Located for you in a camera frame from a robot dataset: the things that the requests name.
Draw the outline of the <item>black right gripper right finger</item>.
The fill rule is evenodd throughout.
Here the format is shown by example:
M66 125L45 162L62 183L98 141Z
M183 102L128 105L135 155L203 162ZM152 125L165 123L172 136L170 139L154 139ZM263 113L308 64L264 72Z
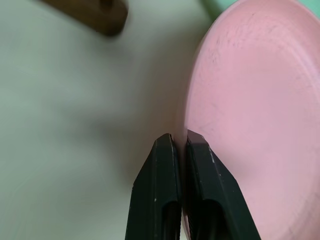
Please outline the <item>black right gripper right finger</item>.
M259 240L241 189L205 138L189 130L185 210L192 240Z

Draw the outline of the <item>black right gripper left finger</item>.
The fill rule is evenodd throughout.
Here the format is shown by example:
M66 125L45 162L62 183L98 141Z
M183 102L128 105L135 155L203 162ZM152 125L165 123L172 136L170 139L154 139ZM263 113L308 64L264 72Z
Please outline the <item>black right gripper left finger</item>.
M166 133L155 140L133 183L125 239L180 239L181 198L177 150Z

